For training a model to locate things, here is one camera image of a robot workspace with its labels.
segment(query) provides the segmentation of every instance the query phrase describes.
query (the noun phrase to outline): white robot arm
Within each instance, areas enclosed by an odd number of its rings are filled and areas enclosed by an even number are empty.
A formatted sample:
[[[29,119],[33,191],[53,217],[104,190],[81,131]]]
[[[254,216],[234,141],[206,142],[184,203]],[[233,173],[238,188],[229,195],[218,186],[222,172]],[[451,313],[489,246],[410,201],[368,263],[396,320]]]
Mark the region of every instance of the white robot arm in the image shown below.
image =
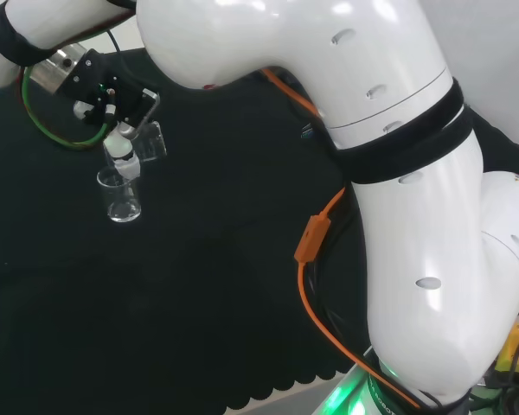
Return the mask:
[[[8,11],[39,48],[124,12],[106,0],[10,0]],[[359,201],[383,370],[428,405],[421,391],[451,407],[464,398],[519,310],[519,176],[483,175],[463,96],[417,2],[138,0],[137,16],[151,58],[183,86],[268,66],[300,80]],[[0,86],[15,74],[0,56]],[[381,410],[368,388],[363,400]]]

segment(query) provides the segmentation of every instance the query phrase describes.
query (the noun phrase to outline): screw hole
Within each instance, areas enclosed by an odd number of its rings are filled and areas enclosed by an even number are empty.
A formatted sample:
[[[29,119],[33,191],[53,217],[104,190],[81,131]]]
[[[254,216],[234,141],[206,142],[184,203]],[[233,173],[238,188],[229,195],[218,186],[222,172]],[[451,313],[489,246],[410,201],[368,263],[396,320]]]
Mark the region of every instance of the screw hole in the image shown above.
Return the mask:
[[[437,290],[442,286],[442,281],[435,277],[426,277],[416,281],[415,284],[425,290]]]
[[[516,245],[519,246],[519,237],[517,235],[511,235],[511,238],[516,243]]]
[[[338,32],[336,35],[332,36],[330,42],[336,46],[343,41],[351,39],[355,34],[356,32],[353,29],[344,29]]]

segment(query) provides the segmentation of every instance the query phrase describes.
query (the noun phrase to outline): black cable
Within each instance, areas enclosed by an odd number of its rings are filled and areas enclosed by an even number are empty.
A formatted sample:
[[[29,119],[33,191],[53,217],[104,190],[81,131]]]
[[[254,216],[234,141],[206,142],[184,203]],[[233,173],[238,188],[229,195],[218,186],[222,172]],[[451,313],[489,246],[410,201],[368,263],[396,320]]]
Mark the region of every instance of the black cable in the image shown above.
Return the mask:
[[[113,47],[115,48],[115,51],[117,52],[117,56],[119,59],[119,62],[121,63],[121,67],[125,71],[125,73],[133,78],[136,82],[138,82],[140,85],[144,86],[145,88],[157,92],[158,87],[147,80],[143,80],[142,78],[139,78],[137,75],[135,75],[131,69],[127,66],[127,62],[125,61],[125,57],[123,56],[123,52],[121,51],[121,48],[119,47],[118,41],[115,39],[115,36],[113,35],[111,30],[106,31],[107,35],[110,36],[110,39],[112,40]]]
[[[494,398],[485,399],[470,394],[470,398],[474,402],[470,404],[471,411],[478,411],[484,408],[492,408],[494,412],[499,413],[500,408],[506,415],[519,415],[519,384],[514,382],[517,365],[519,363],[519,344],[511,360],[511,367],[508,371],[507,381],[498,383],[501,388],[499,394]]]
[[[427,396],[432,402],[434,402],[434,404],[436,404],[436,406],[438,408],[442,408],[442,403],[436,399],[434,396],[432,396],[429,392],[423,392],[423,391],[420,391],[421,393],[423,393],[425,396]]]

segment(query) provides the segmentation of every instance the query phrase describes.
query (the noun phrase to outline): black band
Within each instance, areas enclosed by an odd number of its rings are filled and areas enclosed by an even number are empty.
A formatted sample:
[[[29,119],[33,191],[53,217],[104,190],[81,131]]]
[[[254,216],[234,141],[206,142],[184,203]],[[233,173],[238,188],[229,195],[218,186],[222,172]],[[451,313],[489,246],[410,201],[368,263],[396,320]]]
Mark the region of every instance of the black band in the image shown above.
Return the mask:
[[[6,3],[0,4],[0,54],[21,67],[32,67],[52,56],[55,49],[39,49],[18,34],[6,16]]]
[[[464,105],[456,80],[435,106],[384,137],[336,154],[346,179],[354,183],[385,182],[407,175],[455,150],[471,134],[468,111],[450,123]]]
[[[106,0],[108,3],[115,4],[116,6],[123,7],[129,10],[135,10],[137,8],[136,0]]]

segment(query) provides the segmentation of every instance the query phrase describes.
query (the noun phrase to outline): black cloth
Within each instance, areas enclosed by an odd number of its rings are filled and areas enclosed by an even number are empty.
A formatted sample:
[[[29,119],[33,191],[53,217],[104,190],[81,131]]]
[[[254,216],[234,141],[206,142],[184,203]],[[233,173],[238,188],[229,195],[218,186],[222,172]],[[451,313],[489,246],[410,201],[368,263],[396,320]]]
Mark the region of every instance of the black cloth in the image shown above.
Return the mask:
[[[324,147],[300,137],[304,118],[256,77],[192,92],[143,51],[125,55],[162,86],[169,152],[145,166],[131,224],[106,217],[101,150],[58,147],[14,87],[0,91],[0,415],[217,415],[347,371],[298,296],[297,243],[343,185]],[[47,124],[92,136],[72,103],[31,93]],[[475,126],[485,168],[519,173],[519,147]],[[336,245],[324,284],[357,353],[368,346],[360,229]]]

